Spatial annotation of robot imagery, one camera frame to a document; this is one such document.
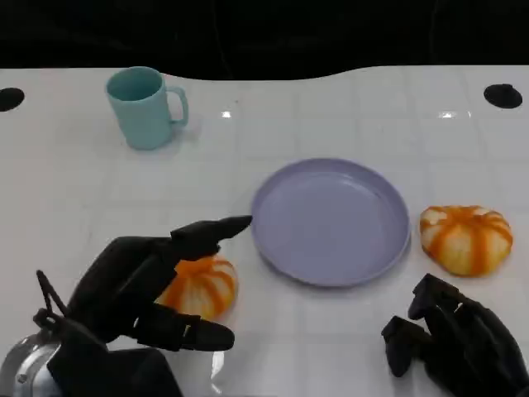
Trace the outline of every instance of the plate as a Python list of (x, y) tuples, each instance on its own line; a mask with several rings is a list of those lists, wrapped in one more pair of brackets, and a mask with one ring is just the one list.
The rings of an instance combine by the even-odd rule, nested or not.
[(372, 280), (398, 262), (410, 239), (399, 192), (348, 160), (310, 159), (282, 168), (255, 194), (252, 215), (261, 255), (311, 285)]

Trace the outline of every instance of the cable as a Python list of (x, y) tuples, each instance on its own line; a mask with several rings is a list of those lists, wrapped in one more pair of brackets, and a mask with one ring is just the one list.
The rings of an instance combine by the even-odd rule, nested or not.
[(66, 312), (68, 309), (64, 305), (63, 301), (60, 300), (60, 296), (55, 292), (55, 289), (51, 285), (48, 278), (45, 276), (44, 272), (42, 270), (36, 271), (36, 278), (39, 280), (39, 285), (41, 286), (42, 294), (44, 295), (44, 301), (46, 303), (46, 309), (53, 313), (53, 308), (51, 307), (51, 300), (50, 297), (53, 299), (57, 307), (59, 308), (60, 312), (63, 314), (63, 316), (66, 315)]

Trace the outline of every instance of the white table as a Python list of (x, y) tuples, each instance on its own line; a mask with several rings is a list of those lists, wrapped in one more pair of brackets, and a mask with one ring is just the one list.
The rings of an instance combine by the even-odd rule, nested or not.
[(504, 213), (515, 237), (507, 263), (481, 280), (450, 277), (422, 253), (414, 230), (396, 269), (365, 286), (320, 291), (270, 271), (245, 232), (223, 247), (241, 278), (226, 319), (236, 345), (169, 354), (185, 394), (443, 395), (420, 365), (395, 380), (380, 336), (392, 315), (405, 316), (427, 272), (495, 310), (529, 357), (529, 107), (499, 110), (483, 99), (489, 84), (510, 83), (529, 100), (527, 67), (373, 68), (293, 82), (168, 77), (187, 90), (191, 122), (152, 152), (124, 143), (103, 93), (114, 71), (0, 70), (0, 88), (26, 93), (19, 108), (0, 113), (0, 356), (36, 331), (36, 269), (67, 300), (113, 237), (247, 213), (272, 171), (339, 156), (393, 182), (414, 225), (432, 204)]

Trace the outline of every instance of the mug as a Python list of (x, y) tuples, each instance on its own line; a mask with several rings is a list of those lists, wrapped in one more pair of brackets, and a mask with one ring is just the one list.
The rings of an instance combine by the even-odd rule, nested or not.
[[(188, 123), (188, 100), (180, 87), (165, 87), (158, 70), (134, 66), (114, 74), (106, 86), (108, 101), (130, 147), (152, 150), (173, 138), (173, 126)], [(172, 120), (167, 93), (182, 101), (182, 119)]]

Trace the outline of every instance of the orange pumpkin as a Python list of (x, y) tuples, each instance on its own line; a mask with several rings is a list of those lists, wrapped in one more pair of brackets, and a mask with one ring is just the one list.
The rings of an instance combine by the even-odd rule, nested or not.
[(429, 207), (421, 214), (422, 249), (455, 275), (485, 275), (512, 247), (502, 214), (477, 205)]
[(199, 261), (180, 261), (177, 276), (157, 302), (179, 313), (197, 314), (205, 319), (218, 318), (233, 303), (237, 275), (233, 265), (220, 256)]

